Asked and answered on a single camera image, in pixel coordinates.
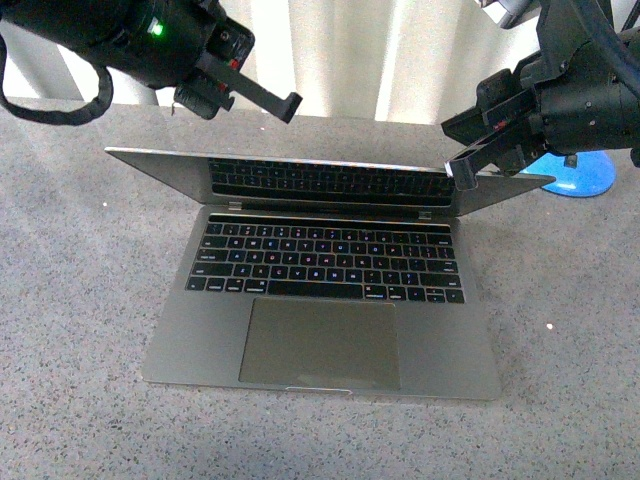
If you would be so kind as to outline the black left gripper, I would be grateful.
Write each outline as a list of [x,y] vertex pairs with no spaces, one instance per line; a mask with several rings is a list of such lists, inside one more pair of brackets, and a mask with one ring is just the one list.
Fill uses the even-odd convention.
[[253,33],[229,17],[217,1],[194,1],[192,10],[203,22],[203,44],[193,69],[177,84],[174,101],[202,119],[212,120],[220,109],[231,109],[235,99],[230,93],[237,92],[290,123],[302,96],[291,92],[281,99],[240,73],[255,43]]

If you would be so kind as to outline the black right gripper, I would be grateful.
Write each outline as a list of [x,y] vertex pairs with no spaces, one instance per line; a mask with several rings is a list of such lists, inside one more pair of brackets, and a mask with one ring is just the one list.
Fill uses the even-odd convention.
[[442,124],[443,133],[468,146],[445,163],[459,191],[475,189],[489,165],[514,176],[545,153],[631,150],[639,165],[639,96],[593,49],[580,49],[555,79],[525,77],[535,59],[502,70],[477,86],[476,105]]

